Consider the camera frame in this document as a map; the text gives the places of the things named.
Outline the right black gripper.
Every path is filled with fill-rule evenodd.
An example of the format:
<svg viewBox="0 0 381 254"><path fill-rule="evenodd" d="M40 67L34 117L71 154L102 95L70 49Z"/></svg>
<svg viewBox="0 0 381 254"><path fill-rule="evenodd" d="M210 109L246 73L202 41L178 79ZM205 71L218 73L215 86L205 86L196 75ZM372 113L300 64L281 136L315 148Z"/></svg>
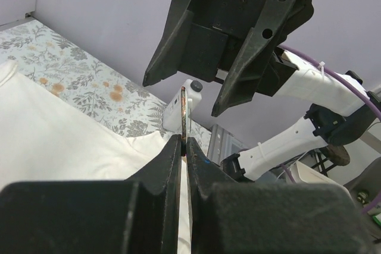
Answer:
<svg viewBox="0 0 381 254"><path fill-rule="evenodd" d="M273 96L296 72L280 44L314 14L312 0L171 0L142 85L178 70L222 85L211 115Z"/></svg>

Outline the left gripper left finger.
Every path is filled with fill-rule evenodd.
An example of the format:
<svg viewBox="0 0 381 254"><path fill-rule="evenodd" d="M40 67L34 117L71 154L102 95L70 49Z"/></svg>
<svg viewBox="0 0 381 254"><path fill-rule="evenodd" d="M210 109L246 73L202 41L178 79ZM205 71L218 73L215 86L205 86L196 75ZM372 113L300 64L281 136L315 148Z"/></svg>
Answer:
<svg viewBox="0 0 381 254"><path fill-rule="evenodd" d="M182 140L125 180L18 182L1 191L2 253L176 253Z"/></svg>

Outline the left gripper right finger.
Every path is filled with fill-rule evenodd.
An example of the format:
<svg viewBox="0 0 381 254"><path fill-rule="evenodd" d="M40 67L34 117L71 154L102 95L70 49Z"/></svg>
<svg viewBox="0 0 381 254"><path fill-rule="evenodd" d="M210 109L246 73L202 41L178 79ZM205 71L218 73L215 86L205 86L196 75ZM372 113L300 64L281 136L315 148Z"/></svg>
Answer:
<svg viewBox="0 0 381 254"><path fill-rule="evenodd" d="M186 145L192 253L375 253L359 210L334 184L239 183Z"/></svg>

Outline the small dark brooch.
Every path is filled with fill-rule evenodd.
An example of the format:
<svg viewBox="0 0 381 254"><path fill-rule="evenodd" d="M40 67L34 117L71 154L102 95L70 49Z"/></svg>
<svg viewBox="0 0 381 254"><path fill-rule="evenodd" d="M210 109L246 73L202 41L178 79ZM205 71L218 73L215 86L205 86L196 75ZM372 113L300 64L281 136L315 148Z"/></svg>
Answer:
<svg viewBox="0 0 381 254"><path fill-rule="evenodd" d="M180 115L181 115L181 153L186 155L186 145L191 132L191 103L188 92L184 86L180 90Z"/></svg>

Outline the white printed t-shirt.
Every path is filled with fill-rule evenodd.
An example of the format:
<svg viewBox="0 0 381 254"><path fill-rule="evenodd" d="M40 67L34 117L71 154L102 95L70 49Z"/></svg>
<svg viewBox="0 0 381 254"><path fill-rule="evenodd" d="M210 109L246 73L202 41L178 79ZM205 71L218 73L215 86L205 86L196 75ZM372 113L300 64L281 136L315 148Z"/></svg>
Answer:
<svg viewBox="0 0 381 254"><path fill-rule="evenodd" d="M17 62L1 64L1 191L18 182L125 180L169 139L117 135L19 73ZM176 253L191 252L182 155L177 242Z"/></svg>

